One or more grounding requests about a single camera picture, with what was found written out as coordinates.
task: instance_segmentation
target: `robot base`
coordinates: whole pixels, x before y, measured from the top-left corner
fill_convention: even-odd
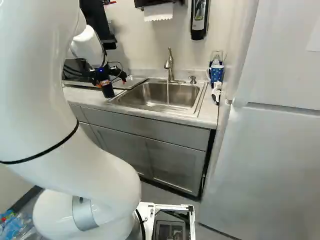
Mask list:
[[[136,210],[112,218],[112,209],[104,204],[45,190],[34,206],[33,222],[50,240],[196,240],[192,205],[140,202]]]

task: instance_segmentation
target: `floor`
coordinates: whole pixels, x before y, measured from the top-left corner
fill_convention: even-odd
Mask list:
[[[32,213],[36,200],[37,198],[30,201],[23,209],[23,212]],[[147,184],[145,182],[142,182],[141,200],[142,202],[149,202],[149,203],[155,203],[155,204],[172,204],[172,205],[190,204],[190,205],[194,205],[196,216],[197,216],[197,212],[199,212],[199,205],[200,205],[199,202],[195,202],[188,198],[176,195],[174,193],[171,193],[169,191]],[[195,226],[195,235],[196,235],[196,240],[230,240],[231,239],[217,232],[214,232],[198,223]]]

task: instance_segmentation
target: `soap dispenser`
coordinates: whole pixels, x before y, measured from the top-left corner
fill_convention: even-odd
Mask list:
[[[191,0],[191,39],[202,40],[207,35],[210,0]]]

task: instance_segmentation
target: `paper towel dispenser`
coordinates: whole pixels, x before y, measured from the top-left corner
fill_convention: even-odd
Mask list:
[[[142,9],[143,7],[157,5],[157,4],[165,4],[165,3],[176,3],[180,2],[184,4],[184,0],[134,0],[134,4],[136,8]]]

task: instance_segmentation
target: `countertop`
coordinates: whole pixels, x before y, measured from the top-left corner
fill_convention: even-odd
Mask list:
[[[94,89],[66,86],[63,88],[63,92],[69,104],[80,107],[184,124],[205,129],[217,129],[219,107],[213,102],[210,85],[206,88],[198,117],[176,115],[132,107],[119,107],[115,104],[109,103],[109,100],[104,97],[101,91]]]

